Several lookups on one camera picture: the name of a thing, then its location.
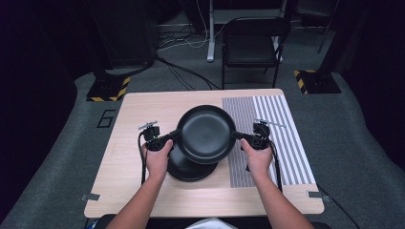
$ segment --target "striped mat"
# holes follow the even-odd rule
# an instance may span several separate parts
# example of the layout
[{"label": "striped mat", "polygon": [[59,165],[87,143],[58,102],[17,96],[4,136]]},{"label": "striped mat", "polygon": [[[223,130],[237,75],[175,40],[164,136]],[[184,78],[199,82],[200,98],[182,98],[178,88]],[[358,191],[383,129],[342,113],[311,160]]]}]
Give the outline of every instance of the striped mat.
[{"label": "striped mat", "polygon": [[[309,167],[301,139],[283,95],[226,97],[223,108],[233,118],[236,130],[253,134],[255,118],[269,121],[270,139],[276,145],[280,160],[283,185],[312,184],[315,179]],[[254,187],[250,173],[245,170],[247,158],[241,150],[239,141],[228,156],[230,181],[232,188]],[[268,172],[277,183],[274,160]]]}]

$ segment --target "human hand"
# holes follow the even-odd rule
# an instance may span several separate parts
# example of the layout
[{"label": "human hand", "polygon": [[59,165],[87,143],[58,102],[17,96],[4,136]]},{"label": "human hand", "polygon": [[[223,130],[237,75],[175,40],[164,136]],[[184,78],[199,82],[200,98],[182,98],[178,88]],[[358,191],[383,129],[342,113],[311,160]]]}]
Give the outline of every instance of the human hand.
[{"label": "human hand", "polygon": [[159,151],[150,151],[146,145],[142,145],[143,156],[146,158],[146,168],[149,171],[149,177],[160,178],[164,180],[167,171],[168,154],[173,146],[173,140],[169,139]]},{"label": "human hand", "polygon": [[270,147],[264,150],[255,150],[244,138],[241,139],[241,144],[247,154],[247,165],[249,166],[253,179],[258,177],[269,178],[268,167],[273,159],[273,153]]}]

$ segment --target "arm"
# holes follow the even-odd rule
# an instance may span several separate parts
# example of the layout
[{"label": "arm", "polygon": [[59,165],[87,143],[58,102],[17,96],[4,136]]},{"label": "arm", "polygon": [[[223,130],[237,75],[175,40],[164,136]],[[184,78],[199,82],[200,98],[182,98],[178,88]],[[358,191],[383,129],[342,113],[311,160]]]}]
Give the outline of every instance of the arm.
[{"label": "arm", "polygon": [[247,154],[250,173],[272,228],[313,228],[310,222],[288,201],[270,179],[268,167],[273,159],[270,148],[256,151],[250,147],[246,140],[241,139],[241,143]]},{"label": "arm", "polygon": [[[146,167],[149,171],[149,177],[110,222],[107,226],[108,229],[146,227],[155,201],[158,198],[160,187],[166,177],[167,155],[172,146],[173,141],[168,140],[160,151],[148,151]],[[142,145],[142,151],[144,154],[147,151],[144,144]]]}]

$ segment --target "frying pan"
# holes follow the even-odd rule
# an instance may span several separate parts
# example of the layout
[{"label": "frying pan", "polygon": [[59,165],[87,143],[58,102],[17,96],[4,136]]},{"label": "frying pan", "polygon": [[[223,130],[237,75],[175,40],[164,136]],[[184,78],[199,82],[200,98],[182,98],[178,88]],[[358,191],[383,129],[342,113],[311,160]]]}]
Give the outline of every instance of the frying pan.
[{"label": "frying pan", "polygon": [[223,109],[201,105],[185,113],[179,123],[180,151],[199,164],[212,164],[224,159],[235,145],[231,133],[236,130],[232,117]]},{"label": "frying pan", "polygon": [[177,143],[173,145],[173,150],[169,154],[167,172],[174,178],[186,182],[193,182],[207,177],[214,172],[218,163],[199,164],[189,160],[179,150]]}]

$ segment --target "hazard tape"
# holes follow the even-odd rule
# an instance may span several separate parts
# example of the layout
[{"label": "hazard tape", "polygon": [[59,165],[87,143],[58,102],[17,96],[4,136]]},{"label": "hazard tape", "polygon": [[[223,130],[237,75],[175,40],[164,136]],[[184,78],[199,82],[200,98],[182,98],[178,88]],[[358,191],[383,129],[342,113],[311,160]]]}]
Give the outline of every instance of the hazard tape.
[{"label": "hazard tape", "polygon": [[295,75],[295,78],[297,79],[298,87],[300,88],[301,93],[302,93],[302,94],[307,94],[308,91],[307,91],[307,88],[305,87],[304,81],[303,81],[303,79],[302,79],[302,77],[301,77],[301,75],[300,75],[301,72],[305,72],[305,73],[316,73],[316,71],[315,71],[315,70],[294,71],[294,75]]},{"label": "hazard tape", "polygon": [[122,83],[122,87],[121,90],[119,90],[119,93],[117,96],[113,96],[113,97],[87,97],[87,101],[93,101],[93,102],[107,102],[107,101],[119,101],[121,100],[124,95],[125,95],[125,91],[128,87],[130,81],[130,77],[126,78],[123,83]]}]

